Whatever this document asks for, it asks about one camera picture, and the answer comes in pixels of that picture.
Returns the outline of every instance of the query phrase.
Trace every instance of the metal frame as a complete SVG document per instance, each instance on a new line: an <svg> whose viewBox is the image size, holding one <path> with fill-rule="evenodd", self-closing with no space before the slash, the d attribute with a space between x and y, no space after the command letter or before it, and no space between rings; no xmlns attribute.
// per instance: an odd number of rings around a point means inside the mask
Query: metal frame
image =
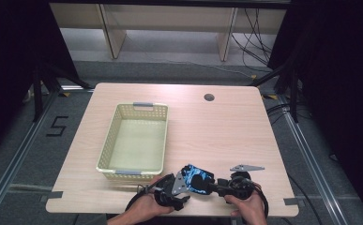
<svg viewBox="0 0 363 225"><path fill-rule="evenodd" d="M15 153L14 157L8 164L8 167L0 179L0 203L6 196L9 186L11 185L12 181L14 180L15 176L17 175L18 170L23 165L23 161L26 158L26 155L31 148L38 131L43 124L47 112L49 111L50 107L52 106L55 98L57 97L58 92L51 92L49 94L48 99L45 102L44 110L42 111L41 116L38 118L37 121L33 122L31 127L29 128L28 132L26 133L23 142L21 143L20 147L18 148L17 152Z"/></svg>
<svg viewBox="0 0 363 225"><path fill-rule="evenodd" d="M287 103L284 96L280 96L280 103ZM310 146L308 145L299 124L295 122L294 118L290 113L288 113L287 109L284 110L286 112L286 121L289 124L290 130L295 136L295 140L298 144L301 154L306 161L313 181L315 182L316 187L318 188L319 193L325 202L327 211L329 212L329 215L331 216L334 224L348 224L346 216L342 213L339 201L336 199L333 190L327 183L325 176L322 173L322 169L316 161L315 156L311 152Z"/></svg>

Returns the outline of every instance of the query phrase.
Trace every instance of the wooden table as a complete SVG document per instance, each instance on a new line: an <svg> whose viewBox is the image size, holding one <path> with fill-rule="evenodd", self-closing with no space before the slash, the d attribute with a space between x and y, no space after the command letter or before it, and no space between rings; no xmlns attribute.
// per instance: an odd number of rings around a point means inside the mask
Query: wooden table
<svg viewBox="0 0 363 225"><path fill-rule="evenodd" d="M204 95L215 99L207 101ZM271 217L294 217L293 198L280 151L269 124L260 93L255 87L100 83L84 113L67 158L53 187L61 198L49 199L52 213L122 213L134 191L120 188L96 170L98 156L116 105L120 102L156 102L169 106L164 174L176 174L191 163L230 178L238 164L264 166L250 172L263 187ZM227 217L234 207L216 193L191 193L181 211L171 216Z"/></svg>

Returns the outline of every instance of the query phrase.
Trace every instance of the plastic basket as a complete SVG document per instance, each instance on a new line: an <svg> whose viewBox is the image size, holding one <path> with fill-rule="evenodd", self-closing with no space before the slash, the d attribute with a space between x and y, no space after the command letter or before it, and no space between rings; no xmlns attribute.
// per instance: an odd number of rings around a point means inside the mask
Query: plastic basket
<svg viewBox="0 0 363 225"><path fill-rule="evenodd" d="M108 179L150 180L163 170L168 106L124 103L116 107L97 170Z"/></svg>

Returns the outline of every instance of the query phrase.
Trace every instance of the gray floor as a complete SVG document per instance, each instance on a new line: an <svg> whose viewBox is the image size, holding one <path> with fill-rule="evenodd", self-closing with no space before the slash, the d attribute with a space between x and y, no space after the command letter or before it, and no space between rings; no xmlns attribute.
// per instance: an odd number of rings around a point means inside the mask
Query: gray floor
<svg viewBox="0 0 363 225"><path fill-rule="evenodd" d="M242 52L234 42L227 62L220 62L215 34L210 33L129 31L129 38L126 39L122 52L116 60L110 59L105 40L99 30L86 32L64 29L63 35L81 78L91 84L117 82L246 85L251 82L253 75L260 77L265 74L243 67ZM241 42L244 41L243 36L236 37ZM272 46L274 39L274 36L263 36L268 46ZM249 66L265 69L261 63L251 58L246 57L245 60ZM274 82L263 84L260 87L261 92L270 93ZM22 167L0 204L0 224L74 224L75 218L77 218L76 224L84 224L97 216L50 214L45 210L45 197L53 187L91 95L92 93L78 92L71 93L68 97L55 97ZM276 99L264 99L267 109L279 103ZM0 145L0 179L32 124L33 107L32 101L24 104ZM57 123L66 126L66 129L62 136L48 137L47 134L58 133L58 129L51 128L56 116L68 117L58 120ZM320 129L316 127L308 107L298 106L298 118L298 124L310 150L329 188L336 196L347 223L363 224L363 205L339 163L328 157L331 150ZM287 117L282 115L281 111L276 111L275 114L270 114L269 120L273 123L272 127L286 171L308 195L322 223L333 224L334 220L312 179L300 146L290 130ZM292 224L318 224L318 219L302 190L292 181L291 183L295 196L300 201L300 213L297 217L288 219ZM202 220L195 218L188 221L185 218L157 220L158 224L219 224L219 222L224 223L223 219L218 218L202 218ZM271 217L268 223L286 224L286 221Z"/></svg>

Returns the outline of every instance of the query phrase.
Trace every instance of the human hand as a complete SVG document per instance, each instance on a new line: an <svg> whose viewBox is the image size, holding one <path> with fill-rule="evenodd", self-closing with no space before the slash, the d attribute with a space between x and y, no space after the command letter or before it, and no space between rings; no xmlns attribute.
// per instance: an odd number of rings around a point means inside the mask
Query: human hand
<svg viewBox="0 0 363 225"><path fill-rule="evenodd" d="M263 201L257 191L253 191L251 196L246 200L240 200L233 195L225 195L227 203L237 207L237 210L231 213L233 217L242 217L249 225L266 224Z"/></svg>
<svg viewBox="0 0 363 225"><path fill-rule="evenodd" d="M157 182L161 177L155 176L151 184ZM131 225L147 221L162 214L169 214L174 211L173 207L164 207L157 204L153 193L140 197L128 211L108 220L108 225L122 224Z"/></svg>

